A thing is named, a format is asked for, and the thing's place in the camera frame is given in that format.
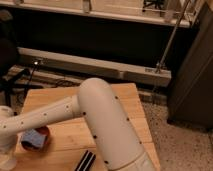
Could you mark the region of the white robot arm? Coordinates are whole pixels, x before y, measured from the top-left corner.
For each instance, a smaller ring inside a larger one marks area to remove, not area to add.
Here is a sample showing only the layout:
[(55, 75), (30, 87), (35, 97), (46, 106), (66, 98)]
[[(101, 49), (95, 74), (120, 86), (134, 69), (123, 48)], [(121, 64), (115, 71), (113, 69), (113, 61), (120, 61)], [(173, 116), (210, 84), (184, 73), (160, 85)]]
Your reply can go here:
[(17, 134), (74, 118), (85, 119), (108, 171), (156, 171), (118, 96), (103, 79), (83, 81), (77, 93), (15, 116), (0, 106), (0, 168), (15, 167)]

